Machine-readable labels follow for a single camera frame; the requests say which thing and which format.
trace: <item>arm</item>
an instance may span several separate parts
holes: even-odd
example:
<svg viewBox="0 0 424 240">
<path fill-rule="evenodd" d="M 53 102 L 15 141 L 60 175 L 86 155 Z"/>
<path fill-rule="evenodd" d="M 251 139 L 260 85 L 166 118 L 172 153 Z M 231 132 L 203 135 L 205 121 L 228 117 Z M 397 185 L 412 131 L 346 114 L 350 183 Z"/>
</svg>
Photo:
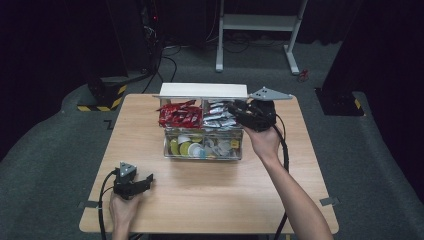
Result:
<svg viewBox="0 0 424 240">
<path fill-rule="evenodd" d="M 321 211 L 281 165 L 278 158 L 280 139 L 275 130 L 270 128 L 259 133 L 249 128 L 244 130 L 277 189 L 290 224 L 299 239 L 333 239 Z"/>
<path fill-rule="evenodd" d="M 138 203 L 141 202 L 142 193 L 131 200 L 124 200 L 119 195 L 111 193 L 109 211 L 113 221 L 113 240 L 127 240 L 131 222 L 137 213 Z"/>
</svg>

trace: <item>handheld controller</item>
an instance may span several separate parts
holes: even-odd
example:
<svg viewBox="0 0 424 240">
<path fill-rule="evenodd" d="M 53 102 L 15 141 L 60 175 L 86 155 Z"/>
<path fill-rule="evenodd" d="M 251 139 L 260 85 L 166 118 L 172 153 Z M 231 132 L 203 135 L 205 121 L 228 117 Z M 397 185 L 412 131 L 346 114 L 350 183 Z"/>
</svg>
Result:
<svg viewBox="0 0 424 240">
<path fill-rule="evenodd" d="M 236 100 L 228 105 L 228 112 L 236 117 L 241 125 L 262 132 L 276 123 L 273 101 L 252 100 L 249 103 Z"/>
<path fill-rule="evenodd" d="M 116 168 L 116 178 L 113 182 L 113 192 L 125 200 L 129 200 L 138 193 L 150 189 L 153 181 L 153 174 L 150 174 L 145 180 L 134 182 L 137 173 L 137 167 L 121 162 L 120 168 Z"/>
<path fill-rule="evenodd" d="M 228 105 L 228 112 L 236 117 L 241 125 L 262 132 L 276 124 L 277 114 L 273 100 L 293 98 L 290 94 L 280 93 L 266 87 L 250 94 L 250 102 L 235 100 Z"/>
</svg>

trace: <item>white metal frame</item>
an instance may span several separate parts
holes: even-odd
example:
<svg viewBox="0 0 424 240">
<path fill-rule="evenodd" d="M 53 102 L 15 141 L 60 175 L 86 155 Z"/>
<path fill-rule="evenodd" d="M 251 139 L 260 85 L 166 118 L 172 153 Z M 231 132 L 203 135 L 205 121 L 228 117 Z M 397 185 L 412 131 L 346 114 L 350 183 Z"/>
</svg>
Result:
<svg viewBox="0 0 424 240">
<path fill-rule="evenodd" d="M 262 31 L 282 31 L 292 32 L 290 42 L 284 45 L 284 53 L 290 65 L 293 75 L 299 74 L 296 60 L 293 56 L 293 47 L 302 23 L 308 0 L 302 0 L 297 16 L 274 16 L 274 15 L 245 15 L 245 14 L 224 14 L 224 0 L 221 0 L 219 18 L 218 49 L 216 54 L 216 71 L 224 70 L 223 34 L 224 29 L 237 30 L 262 30 Z"/>
</svg>

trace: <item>human hand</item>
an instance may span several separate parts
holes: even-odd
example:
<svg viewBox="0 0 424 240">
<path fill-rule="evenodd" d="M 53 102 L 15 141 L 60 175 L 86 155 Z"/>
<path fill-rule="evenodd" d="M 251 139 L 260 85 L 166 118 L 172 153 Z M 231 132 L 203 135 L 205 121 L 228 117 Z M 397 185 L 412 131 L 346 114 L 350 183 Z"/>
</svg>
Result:
<svg viewBox="0 0 424 240">
<path fill-rule="evenodd" d="M 113 240 L 128 239 L 131 222 L 137 213 L 142 196 L 143 194 L 139 193 L 131 200 L 125 200 L 114 192 L 111 193 L 109 211 L 113 221 Z"/>
<path fill-rule="evenodd" d="M 256 155 L 258 155 L 262 161 L 278 159 L 280 138 L 274 128 L 269 128 L 263 132 L 255 132 L 247 127 L 243 127 L 243 129 L 250 137 L 253 151 L 255 151 Z"/>
</svg>

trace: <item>black controller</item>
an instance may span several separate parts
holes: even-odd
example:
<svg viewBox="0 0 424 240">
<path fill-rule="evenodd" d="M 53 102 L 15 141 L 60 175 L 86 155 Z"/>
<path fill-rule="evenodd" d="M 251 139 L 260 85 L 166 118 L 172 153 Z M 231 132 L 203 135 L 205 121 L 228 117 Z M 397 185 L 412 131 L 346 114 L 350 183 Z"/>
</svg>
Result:
<svg viewBox="0 0 424 240">
<path fill-rule="evenodd" d="M 123 199 L 128 200 L 134 195 L 150 189 L 150 184 L 153 181 L 153 174 L 143 181 L 134 182 L 137 168 L 124 162 L 121 162 L 120 168 L 117 168 L 116 171 L 113 192 L 120 195 Z"/>
<path fill-rule="evenodd" d="M 273 101 L 252 100 L 245 102 L 235 100 L 229 104 L 228 112 L 236 117 L 241 125 L 262 132 L 276 124 L 276 112 Z"/>
</svg>

